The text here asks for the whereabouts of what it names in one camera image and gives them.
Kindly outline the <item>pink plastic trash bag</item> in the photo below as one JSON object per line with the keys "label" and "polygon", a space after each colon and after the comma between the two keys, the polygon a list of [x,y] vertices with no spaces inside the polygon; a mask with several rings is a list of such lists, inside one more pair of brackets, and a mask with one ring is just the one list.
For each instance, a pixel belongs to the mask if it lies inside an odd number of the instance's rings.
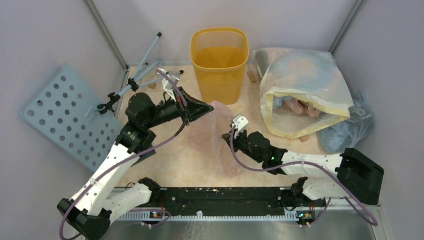
{"label": "pink plastic trash bag", "polygon": [[210,105],[214,108],[212,112],[189,125],[188,145],[201,153],[203,161],[217,174],[232,179],[242,173],[242,168],[234,160],[222,135],[231,131],[230,124],[235,116],[227,105],[219,101]]}

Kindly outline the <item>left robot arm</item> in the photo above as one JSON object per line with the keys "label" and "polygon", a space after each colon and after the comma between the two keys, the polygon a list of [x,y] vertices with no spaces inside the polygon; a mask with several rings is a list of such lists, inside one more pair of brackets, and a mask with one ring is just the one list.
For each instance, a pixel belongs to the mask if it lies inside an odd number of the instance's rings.
{"label": "left robot arm", "polygon": [[212,105],[191,97],[182,87],[173,90],[171,99],[160,104],[154,104],[146,93],[134,94],[126,109],[128,122],[103,163],[78,193],[59,202],[59,229],[63,231],[69,225],[79,236],[99,240],[116,220],[134,208],[156,206],[161,198],[160,186],[149,178],[116,196],[111,193],[131,167],[156,150],[154,127],[176,119],[181,119],[182,127],[186,127],[213,110]]}

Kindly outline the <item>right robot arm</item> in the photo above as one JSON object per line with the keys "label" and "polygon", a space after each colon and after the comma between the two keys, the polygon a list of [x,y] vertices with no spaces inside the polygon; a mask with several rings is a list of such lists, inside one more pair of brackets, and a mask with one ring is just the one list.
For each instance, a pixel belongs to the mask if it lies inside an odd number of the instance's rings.
{"label": "right robot arm", "polygon": [[223,134],[233,154],[242,152],[260,171],[273,175],[300,175],[292,186],[293,200],[299,206],[323,198],[352,198],[375,206],[380,201],[384,169],[354,148],[343,153],[315,155],[289,151],[271,145],[260,132]]}

